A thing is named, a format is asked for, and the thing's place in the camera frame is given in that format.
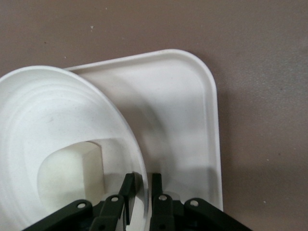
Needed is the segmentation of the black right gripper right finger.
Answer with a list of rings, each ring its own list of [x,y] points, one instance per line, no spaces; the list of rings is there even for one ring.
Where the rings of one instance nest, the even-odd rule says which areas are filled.
[[[163,192],[162,176],[152,174],[152,231],[249,231],[220,209],[201,198],[182,203]]]

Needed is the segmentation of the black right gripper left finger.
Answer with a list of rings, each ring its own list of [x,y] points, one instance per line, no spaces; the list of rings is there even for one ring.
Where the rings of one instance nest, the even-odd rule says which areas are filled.
[[[125,175],[117,194],[93,206],[88,200],[76,200],[26,231],[125,231],[130,224],[136,197],[135,174]]]

